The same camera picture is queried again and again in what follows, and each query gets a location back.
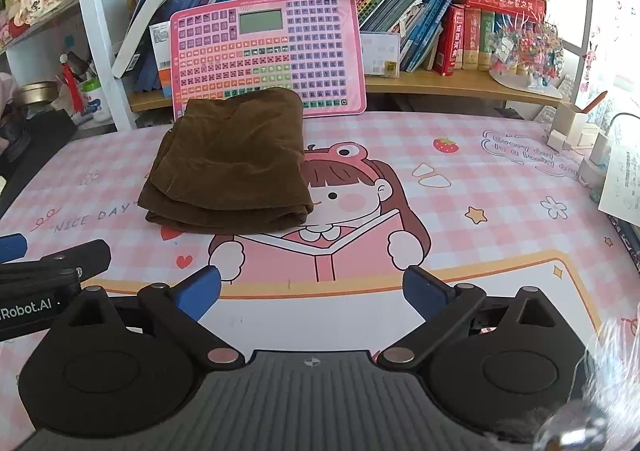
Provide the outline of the white power adapter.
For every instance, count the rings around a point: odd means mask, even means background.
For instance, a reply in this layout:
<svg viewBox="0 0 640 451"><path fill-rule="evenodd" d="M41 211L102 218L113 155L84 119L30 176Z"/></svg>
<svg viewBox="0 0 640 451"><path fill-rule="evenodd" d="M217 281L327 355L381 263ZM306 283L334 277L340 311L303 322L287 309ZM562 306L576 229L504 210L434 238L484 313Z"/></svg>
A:
<svg viewBox="0 0 640 451"><path fill-rule="evenodd" d="M588 118L576 105L561 103L556 108L547 144L557 152L570 148L604 148L608 138L599 126L588 122Z"/></svg>

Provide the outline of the colourful candy bouquet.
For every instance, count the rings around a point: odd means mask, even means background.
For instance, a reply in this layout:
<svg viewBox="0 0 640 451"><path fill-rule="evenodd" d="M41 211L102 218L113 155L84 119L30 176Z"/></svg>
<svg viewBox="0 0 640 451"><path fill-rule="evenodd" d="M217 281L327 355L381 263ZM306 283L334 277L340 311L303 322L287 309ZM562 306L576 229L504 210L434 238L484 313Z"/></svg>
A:
<svg viewBox="0 0 640 451"><path fill-rule="evenodd" d="M555 25L542 15L504 14L491 38L489 75L511 90L561 100L553 85L564 68L564 47Z"/></svg>

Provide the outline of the white wooden bookshelf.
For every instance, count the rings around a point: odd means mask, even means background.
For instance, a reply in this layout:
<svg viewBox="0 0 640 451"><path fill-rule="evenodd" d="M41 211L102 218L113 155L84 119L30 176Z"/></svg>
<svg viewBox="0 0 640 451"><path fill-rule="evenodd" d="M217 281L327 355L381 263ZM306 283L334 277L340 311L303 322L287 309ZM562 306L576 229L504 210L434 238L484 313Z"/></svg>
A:
<svg viewBox="0 0 640 451"><path fill-rule="evenodd" d="M2 33L24 36L68 6L120 130L149 108L181 116L194 99L269 88L297 93L309 117L359 114L386 92L560 101L476 70L497 16L534 25L548 0L8 0Z"/></svg>

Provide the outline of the white orange box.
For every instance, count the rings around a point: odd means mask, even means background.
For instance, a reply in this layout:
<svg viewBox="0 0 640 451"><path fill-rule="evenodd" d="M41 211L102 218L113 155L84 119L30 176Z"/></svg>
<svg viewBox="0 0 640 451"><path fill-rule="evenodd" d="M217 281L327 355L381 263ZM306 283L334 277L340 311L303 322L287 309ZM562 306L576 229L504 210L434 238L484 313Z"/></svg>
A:
<svg viewBox="0 0 640 451"><path fill-rule="evenodd" d="M170 21L150 26L155 63L164 98L171 97Z"/></svg>

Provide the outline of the red dictionary book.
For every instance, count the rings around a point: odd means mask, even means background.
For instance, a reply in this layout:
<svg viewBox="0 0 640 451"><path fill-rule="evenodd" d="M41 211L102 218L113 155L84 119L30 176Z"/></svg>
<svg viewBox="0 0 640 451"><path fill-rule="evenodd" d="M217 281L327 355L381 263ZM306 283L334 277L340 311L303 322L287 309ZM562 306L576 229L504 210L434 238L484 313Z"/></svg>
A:
<svg viewBox="0 0 640 451"><path fill-rule="evenodd" d="M442 19L442 33L439 36L433 70L440 76L454 73L458 49L461 46L464 23L464 7L452 4Z"/></svg>

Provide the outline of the pink checkered cartoon table mat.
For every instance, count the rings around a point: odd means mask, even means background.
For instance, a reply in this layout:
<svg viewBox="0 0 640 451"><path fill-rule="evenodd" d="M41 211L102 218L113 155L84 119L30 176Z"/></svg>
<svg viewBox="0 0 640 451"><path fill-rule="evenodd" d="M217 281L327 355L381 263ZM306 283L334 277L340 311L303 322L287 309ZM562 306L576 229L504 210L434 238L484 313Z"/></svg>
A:
<svg viewBox="0 0 640 451"><path fill-rule="evenodd" d="M15 450L628 450L637 343L597 307L620 275L608 217L533 122L416 113L303 118L314 209L298 227L206 234L138 198L171 126L66 145L1 220L23 258L93 240L110 267L44 330L1 341ZM197 364L137 298L205 266L200 324L244 364ZM402 276L484 289L421 364L378 355L423 323Z"/></svg>

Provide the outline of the pink keyboard learning tablet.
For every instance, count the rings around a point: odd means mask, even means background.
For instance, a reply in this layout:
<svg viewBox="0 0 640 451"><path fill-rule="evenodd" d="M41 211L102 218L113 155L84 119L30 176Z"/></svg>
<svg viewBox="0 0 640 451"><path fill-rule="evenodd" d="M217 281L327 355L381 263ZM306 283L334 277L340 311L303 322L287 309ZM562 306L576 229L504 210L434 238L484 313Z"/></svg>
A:
<svg viewBox="0 0 640 451"><path fill-rule="evenodd" d="M308 117L366 111L356 0L229 0L170 18L174 115L192 99L285 88Z"/></svg>

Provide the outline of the gold metal tin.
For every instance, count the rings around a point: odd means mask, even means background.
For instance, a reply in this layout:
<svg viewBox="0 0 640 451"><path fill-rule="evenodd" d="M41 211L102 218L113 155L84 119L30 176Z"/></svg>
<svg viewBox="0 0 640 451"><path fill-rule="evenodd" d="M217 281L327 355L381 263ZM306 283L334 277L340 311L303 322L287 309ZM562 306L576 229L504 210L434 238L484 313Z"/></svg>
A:
<svg viewBox="0 0 640 451"><path fill-rule="evenodd" d="M58 84L54 81L37 81L22 86L14 92L16 106L46 105L58 99Z"/></svg>

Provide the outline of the large white leaning book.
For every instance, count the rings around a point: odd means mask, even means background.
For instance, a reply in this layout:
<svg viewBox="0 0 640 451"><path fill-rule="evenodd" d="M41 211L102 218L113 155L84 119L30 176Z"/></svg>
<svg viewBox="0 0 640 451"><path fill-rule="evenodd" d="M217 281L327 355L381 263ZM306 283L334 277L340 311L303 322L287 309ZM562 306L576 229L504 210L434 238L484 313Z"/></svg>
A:
<svg viewBox="0 0 640 451"><path fill-rule="evenodd" d="M138 49L143 35L148 30L155 13L165 2L166 0L140 0L137 4L134 17L112 65L112 75L115 78L122 78L123 74L136 65L140 58Z"/></svg>

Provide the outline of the white green-lid plastic jar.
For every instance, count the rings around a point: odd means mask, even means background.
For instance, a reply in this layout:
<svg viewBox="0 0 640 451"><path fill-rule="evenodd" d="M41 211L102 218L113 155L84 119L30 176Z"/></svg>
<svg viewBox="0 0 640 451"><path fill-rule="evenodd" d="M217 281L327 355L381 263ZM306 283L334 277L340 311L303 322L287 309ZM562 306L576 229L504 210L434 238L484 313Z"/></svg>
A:
<svg viewBox="0 0 640 451"><path fill-rule="evenodd" d="M93 77L84 81L80 91L86 100L87 110L95 122L108 122L112 118L105 92L98 78Z"/></svg>

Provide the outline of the black bag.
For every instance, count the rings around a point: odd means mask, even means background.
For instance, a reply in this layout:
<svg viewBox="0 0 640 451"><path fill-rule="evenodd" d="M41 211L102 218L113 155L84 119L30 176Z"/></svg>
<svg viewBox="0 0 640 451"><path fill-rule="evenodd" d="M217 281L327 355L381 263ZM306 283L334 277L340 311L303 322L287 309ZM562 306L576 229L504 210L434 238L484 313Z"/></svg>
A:
<svg viewBox="0 0 640 451"><path fill-rule="evenodd" d="M66 112L51 111L28 120L26 131L30 134L30 142L21 154L13 162L1 156L1 176L6 179L1 191L1 215L6 213L37 172L72 140L77 126Z"/></svg>

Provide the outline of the brown corduroy trousers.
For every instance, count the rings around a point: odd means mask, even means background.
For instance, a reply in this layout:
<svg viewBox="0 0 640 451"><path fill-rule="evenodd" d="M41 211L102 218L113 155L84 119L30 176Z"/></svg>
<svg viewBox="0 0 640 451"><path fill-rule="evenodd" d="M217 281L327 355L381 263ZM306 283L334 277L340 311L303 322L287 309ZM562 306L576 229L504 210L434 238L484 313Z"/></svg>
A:
<svg viewBox="0 0 640 451"><path fill-rule="evenodd" d="M303 103L294 91L192 99L160 142L138 205L149 222L182 232L298 227L314 209L303 161Z"/></svg>

